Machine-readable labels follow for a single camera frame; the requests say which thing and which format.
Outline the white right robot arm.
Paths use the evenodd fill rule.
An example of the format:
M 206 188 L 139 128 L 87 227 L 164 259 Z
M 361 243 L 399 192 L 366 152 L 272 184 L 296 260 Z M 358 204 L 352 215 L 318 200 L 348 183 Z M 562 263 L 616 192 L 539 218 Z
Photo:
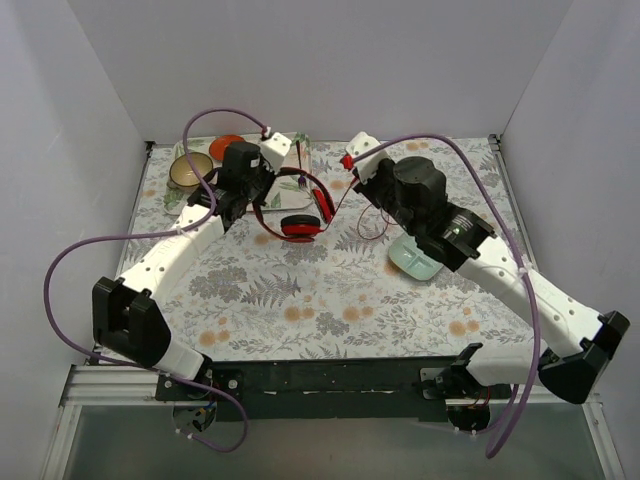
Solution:
M 387 213 L 426 256 L 475 283 L 531 327 L 540 343 L 493 353 L 476 343 L 426 380 L 434 397 L 475 397 L 495 385 L 533 382 L 558 398 L 582 404 L 613 359 L 630 326 L 618 311 L 600 313 L 571 298 L 517 259 L 479 215 L 450 202 L 446 177 L 433 162 L 384 153 L 354 167 L 356 190 Z

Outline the red black headphones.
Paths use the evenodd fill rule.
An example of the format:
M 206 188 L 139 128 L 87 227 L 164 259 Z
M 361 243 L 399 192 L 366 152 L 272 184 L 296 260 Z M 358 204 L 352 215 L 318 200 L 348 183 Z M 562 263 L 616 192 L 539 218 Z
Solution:
M 334 219 L 337 209 L 324 184 L 309 172 L 299 168 L 284 167 L 274 178 L 290 176 L 302 177 L 313 185 L 310 196 L 318 209 L 319 216 L 294 214 L 284 217 L 280 221 L 280 233 L 277 233 L 266 224 L 261 210 L 265 204 L 264 197 L 268 193 L 267 190 L 264 190 L 261 196 L 252 202 L 253 212 L 259 224 L 274 237 L 291 243 L 310 243 L 318 234 L 326 231 Z

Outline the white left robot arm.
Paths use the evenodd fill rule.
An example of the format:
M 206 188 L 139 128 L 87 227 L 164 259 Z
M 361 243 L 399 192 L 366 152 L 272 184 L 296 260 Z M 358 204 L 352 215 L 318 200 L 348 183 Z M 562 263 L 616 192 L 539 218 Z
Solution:
M 178 376 L 178 387 L 193 400 L 213 386 L 203 369 L 205 356 L 172 333 L 161 306 L 195 260 L 262 200 L 275 173 L 266 144 L 233 142 L 222 165 L 205 175 L 204 187 L 188 198 L 172 225 L 174 235 L 159 240 L 119 278 L 101 278 L 92 290 L 93 336 L 99 345 L 141 365 Z

